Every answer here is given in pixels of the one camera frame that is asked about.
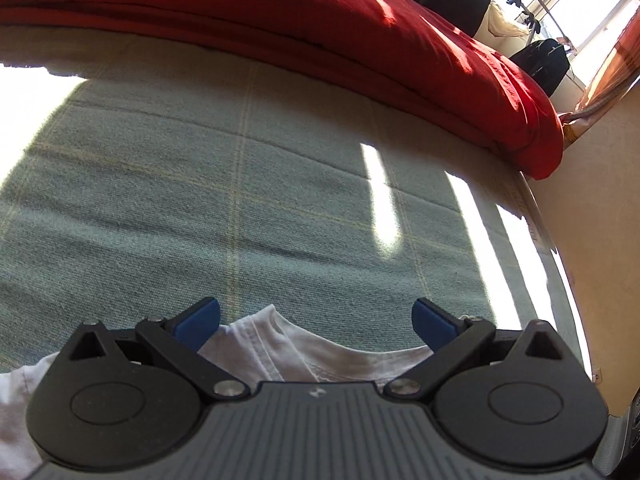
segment gray ribbed plate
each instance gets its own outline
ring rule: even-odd
[[[600,445],[593,457],[593,467],[603,475],[611,474],[620,463],[625,449],[630,412],[631,406],[622,416],[609,415],[607,429],[604,431]]]
[[[245,402],[215,406],[173,454],[134,470],[91,474],[46,464],[33,480],[517,480],[450,447],[416,404],[372,383],[265,383]],[[602,478],[586,464],[538,475]]]

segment metal screw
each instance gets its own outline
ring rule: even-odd
[[[319,399],[320,397],[326,395],[326,390],[324,390],[320,386],[316,386],[315,388],[311,388],[309,390],[309,395],[315,399]]]
[[[602,382],[602,371],[599,368],[594,368],[591,373],[591,382],[593,384],[600,384]]]
[[[213,386],[213,392],[222,397],[237,397],[244,394],[244,384],[235,379],[220,381]]]
[[[396,395],[413,395],[420,391],[420,383],[413,379],[394,379],[389,383],[389,389]]]
[[[463,314],[462,316],[460,316],[458,319],[461,320],[465,320],[468,319],[469,321],[482,321],[481,317],[478,316],[470,316],[469,314]]]

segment curtain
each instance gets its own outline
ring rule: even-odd
[[[622,31],[610,54],[575,107],[559,116],[566,149],[591,128],[640,77],[640,9]]]

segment blue lever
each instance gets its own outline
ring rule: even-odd
[[[411,323],[417,336],[434,352],[453,341],[466,328],[464,321],[453,317],[426,298],[420,298],[414,303]]]
[[[215,298],[205,298],[174,318],[170,331],[178,341],[197,352],[220,326],[220,306]]]

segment mattress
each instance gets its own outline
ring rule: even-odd
[[[582,327],[522,175],[363,95],[200,46],[0,28],[0,368],[216,296],[339,344],[418,346],[427,297]]]

